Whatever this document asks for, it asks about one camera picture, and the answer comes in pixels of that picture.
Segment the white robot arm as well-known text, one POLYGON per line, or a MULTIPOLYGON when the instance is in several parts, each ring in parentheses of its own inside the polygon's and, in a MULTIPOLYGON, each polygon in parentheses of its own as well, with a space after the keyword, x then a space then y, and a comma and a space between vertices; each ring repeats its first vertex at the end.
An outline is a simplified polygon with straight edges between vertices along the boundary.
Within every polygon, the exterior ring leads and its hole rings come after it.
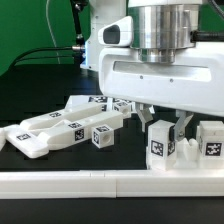
POLYGON ((92 6, 91 42, 77 42, 104 95, 175 109, 176 136, 195 113, 224 117, 224 31, 199 29, 205 3, 224 18, 216 0, 70 1, 77 31, 92 6))

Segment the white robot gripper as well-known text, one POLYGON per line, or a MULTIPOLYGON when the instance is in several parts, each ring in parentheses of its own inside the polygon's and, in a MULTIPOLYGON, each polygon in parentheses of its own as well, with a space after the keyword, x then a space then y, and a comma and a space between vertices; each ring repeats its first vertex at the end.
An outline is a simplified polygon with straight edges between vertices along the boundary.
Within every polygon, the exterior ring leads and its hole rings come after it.
POLYGON ((139 102, 142 131, 153 120, 148 104, 178 109, 169 140, 181 141, 193 112, 224 117, 224 44, 179 50, 171 64, 142 62, 130 48, 105 48, 99 56, 99 87, 108 97, 139 102))

